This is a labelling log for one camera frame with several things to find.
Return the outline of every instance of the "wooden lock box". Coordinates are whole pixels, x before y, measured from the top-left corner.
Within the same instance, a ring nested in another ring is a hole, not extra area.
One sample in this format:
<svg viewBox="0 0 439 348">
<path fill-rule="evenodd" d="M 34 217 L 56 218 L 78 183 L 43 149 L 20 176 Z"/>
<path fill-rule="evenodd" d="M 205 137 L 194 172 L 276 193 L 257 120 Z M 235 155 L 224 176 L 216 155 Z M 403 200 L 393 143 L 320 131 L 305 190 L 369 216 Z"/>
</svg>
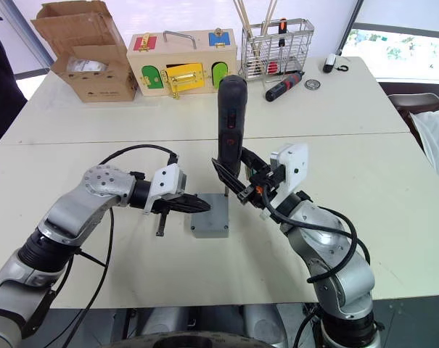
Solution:
<svg viewBox="0 0 439 348">
<path fill-rule="evenodd" d="M 237 73 L 232 29 L 136 34 L 127 58 L 145 96 L 212 93 Z"/>
</svg>

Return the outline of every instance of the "gray floor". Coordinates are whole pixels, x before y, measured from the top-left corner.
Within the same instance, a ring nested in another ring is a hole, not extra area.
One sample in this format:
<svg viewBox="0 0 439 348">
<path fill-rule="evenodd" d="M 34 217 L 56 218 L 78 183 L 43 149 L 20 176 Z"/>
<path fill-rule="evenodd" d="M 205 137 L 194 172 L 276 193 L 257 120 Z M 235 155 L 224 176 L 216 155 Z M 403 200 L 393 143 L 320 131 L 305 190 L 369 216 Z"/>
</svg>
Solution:
<svg viewBox="0 0 439 348">
<path fill-rule="evenodd" d="M 278 304 L 289 339 L 303 320 L 301 304 Z M 50 310 L 36 335 L 22 342 L 20 348 L 43 348 L 72 320 L 77 310 Z M 439 297 L 376 301 L 374 314 L 386 329 L 381 333 L 382 348 L 439 348 Z M 115 310 L 91 310 L 76 334 L 71 348 L 96 348 L 110 342 Z M 61 347 L 65 337 L 51 348 Z M 314 347 L 309 327 L 303 332 L 301 348 Z"/>
</svg>

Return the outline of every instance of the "green door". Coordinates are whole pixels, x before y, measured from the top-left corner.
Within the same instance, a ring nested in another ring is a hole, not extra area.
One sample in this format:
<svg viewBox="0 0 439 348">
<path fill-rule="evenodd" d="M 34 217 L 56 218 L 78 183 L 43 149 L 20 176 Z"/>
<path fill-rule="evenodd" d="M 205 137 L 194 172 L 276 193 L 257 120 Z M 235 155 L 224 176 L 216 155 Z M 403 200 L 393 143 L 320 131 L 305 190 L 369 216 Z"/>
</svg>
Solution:
<svg viewBox="0 0 439 348">
<path fill-rule="evenodd" d="M 141 69 L 141 74 L 149 89 L 163 87 L 163 82 L 161 81 L 160 72 L 153 65 L 145 65 Z"/>
<path fill-rule="evenodd" d="M 227 64 L 224 62 L 217 62 L 213 64 L 213 85 L 214 88 L 219 88 L 219 83 L 227 76 Z"/>
</svg>

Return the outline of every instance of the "metal utensil holder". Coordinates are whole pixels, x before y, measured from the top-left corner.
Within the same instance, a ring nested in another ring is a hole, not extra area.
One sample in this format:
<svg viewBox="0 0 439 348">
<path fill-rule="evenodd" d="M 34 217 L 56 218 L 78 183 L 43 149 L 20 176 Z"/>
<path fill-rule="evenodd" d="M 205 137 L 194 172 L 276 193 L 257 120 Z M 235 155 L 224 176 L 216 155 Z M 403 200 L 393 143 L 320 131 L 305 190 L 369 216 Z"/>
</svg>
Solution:
<svg viewBox="0 0 439 348">
<path fill-rule="evenodd" d="M 271 21 L 268 31 L 277 32 L 278 30 L 272 28 L 279 27 L 279 23 L 280 20 Z M 285 34 L 261 35 L 263 25 L 264 23 L 250 26 L 253 36 L 242 29 L 242 61 L 239 74 L 245 80 L 253 80 L 267 75 L 283 75 L 303 70 L 314 33 L 314 26 L 310 21 L 302 18 L 287 20 Z M 283 47 L 279 47 L 281 38 L 285 40 Z"/>
</svg>

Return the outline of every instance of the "white wall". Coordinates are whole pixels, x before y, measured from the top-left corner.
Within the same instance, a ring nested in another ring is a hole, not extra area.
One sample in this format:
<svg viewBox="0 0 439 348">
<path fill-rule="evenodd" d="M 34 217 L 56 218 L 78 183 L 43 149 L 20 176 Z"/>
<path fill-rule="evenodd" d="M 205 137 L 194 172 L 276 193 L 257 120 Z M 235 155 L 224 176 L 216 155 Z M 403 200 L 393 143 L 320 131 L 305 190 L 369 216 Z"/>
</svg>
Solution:
<svg viewBox="0 0 439 348">
<path fill-rule="evenodd" d="M 29 22 L 46 2 L 15 0 Z M 268 1 L 244 0 L 244 3 L 251 22 L 263 21 Z M 309 19 L 315 27 L 309 54 L 325 56 L 338 47 L 355 3 L 356 0 L 279 0 L 273 18 Z M 217 27 L 233 28 L 236 42 L 239 45 L 241 42 L 242 25 L 232 0 L 106 0 L 106 4 L 126 45 L 136 33 Z M 54 57 L 45 41 L 39 34 L 37 36 Z"/>
<path fill-rule="evenodd" d="M 0 11 L 0 41 L 15 74 L 43 68 Z"/>
<path fill-rule="evenodd" d="M 439 0 L 364 0 L 356 22 L 439 31 Z"/>
</svg>

